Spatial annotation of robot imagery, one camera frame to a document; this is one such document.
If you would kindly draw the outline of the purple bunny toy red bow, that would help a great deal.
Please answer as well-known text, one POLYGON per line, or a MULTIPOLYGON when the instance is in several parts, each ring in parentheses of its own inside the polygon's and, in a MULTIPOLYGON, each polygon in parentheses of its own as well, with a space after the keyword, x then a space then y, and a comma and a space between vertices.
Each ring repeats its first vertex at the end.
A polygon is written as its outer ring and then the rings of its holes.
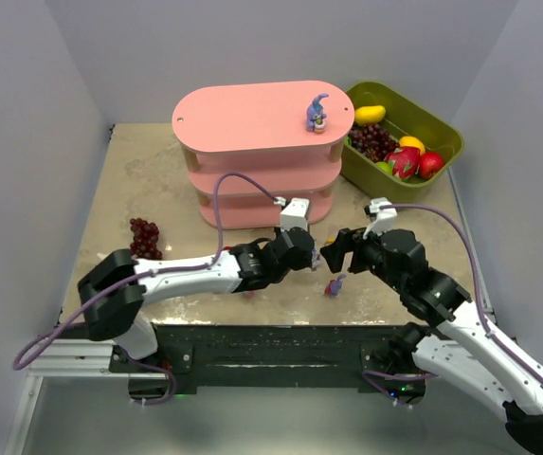
POLYGON ((330 279, 330 281, 326 285, 324 294, 331 298, 337 297, 343 287, 343 280, 345 278, 346 278, 345 274, 340 274, 336 276, 335 278, 330 279))

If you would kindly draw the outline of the purple bunny toy with cup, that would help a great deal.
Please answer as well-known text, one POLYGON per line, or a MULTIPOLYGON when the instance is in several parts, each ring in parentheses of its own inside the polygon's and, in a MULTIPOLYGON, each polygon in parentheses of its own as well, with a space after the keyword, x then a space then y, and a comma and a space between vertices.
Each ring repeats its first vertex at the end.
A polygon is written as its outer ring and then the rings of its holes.
POLYGON ((308 132, 318 133, 325 129, 327 115, 321 102, 328 97, 327 93, 321 93, 313 98, 307 107, 305 127, 308 132))

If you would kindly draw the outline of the purple bunny toy blue ears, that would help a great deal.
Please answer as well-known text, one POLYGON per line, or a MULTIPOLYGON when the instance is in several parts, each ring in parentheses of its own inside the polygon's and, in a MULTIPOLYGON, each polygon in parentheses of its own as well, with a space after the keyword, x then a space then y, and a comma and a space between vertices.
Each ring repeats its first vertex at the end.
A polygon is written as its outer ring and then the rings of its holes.
POLYGON ((312 271, 317 271, 320 268, 321 264, 322 264, 321 255, 319 254, 317 248, 314 247, 312 250, 312 261, 311 261, 310 268, 312 271))

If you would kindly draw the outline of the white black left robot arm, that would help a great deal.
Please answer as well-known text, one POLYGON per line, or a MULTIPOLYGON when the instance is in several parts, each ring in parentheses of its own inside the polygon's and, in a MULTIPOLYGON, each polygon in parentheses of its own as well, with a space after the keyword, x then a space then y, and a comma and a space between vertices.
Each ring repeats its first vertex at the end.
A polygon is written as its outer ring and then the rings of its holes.
POLYGON ((135 259, 118 249, 78 281, 88 338, 112 340, 139 360, 158 351, 153 325, 140 310, 150 304, 197 294, 258 291, 291 271, 310 268, 315 240, 300 228, 225 248, 211 256, 172 261, 135 259))

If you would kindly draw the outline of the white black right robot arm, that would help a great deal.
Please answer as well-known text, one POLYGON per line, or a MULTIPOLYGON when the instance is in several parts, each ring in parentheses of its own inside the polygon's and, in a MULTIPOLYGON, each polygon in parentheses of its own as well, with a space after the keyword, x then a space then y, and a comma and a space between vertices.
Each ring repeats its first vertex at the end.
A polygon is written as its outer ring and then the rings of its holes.
POLYGON ((371 353, 381 365, 379 376, 409 381, 410 369, 439 376, 491 409, 526 451, 543 454, 543 366, 502 333, 462 286, 428 264, 414 233, 344 228, 321 249, 334 273, 347 254, 349 272, 372 273, 424 321, 406 324, 371 353))

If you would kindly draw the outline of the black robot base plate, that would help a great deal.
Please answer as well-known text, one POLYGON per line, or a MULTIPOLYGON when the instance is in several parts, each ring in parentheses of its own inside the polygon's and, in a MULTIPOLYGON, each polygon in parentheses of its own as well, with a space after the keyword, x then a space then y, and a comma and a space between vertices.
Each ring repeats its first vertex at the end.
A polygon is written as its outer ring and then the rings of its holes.
POLYGON ((55 342, 79 365, 95 363, 97 373, 126 375, 131 397, 157 398, 170 386, 161 367, 173 373, 177 393, 204 387, 333 388, 386 390, 408 404, 428 384, 405 359, 397 338, 401 326, 159 325, 158 351, 132 364, 112 341, 92 342, 82 328, 55 342))

